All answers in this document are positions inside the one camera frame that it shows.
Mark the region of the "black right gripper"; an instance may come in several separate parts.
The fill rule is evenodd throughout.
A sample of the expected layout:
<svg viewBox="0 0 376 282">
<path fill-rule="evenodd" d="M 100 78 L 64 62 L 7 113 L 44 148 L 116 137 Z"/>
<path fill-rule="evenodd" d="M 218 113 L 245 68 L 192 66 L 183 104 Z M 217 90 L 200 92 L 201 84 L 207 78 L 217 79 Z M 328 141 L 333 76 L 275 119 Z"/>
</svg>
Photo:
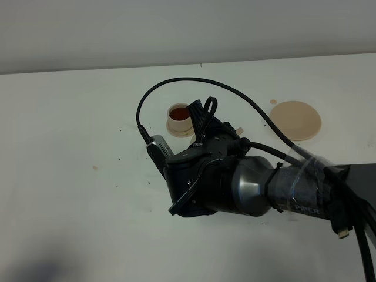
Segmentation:
<svg viewBox="0 0 376 282">
<path fill-rule="evenodd" d="M 193 129 L 201 129 L 206 111 L 201 101 L 187 106 Z M 197 217 L 217 212 L 239 214 L 232 195 L 235 169 L 250 149 L 228 122 L 213 118 L 188 149 L 166 160 L 163 169 L 172 199 L 171 215 Z"/>
</svg>

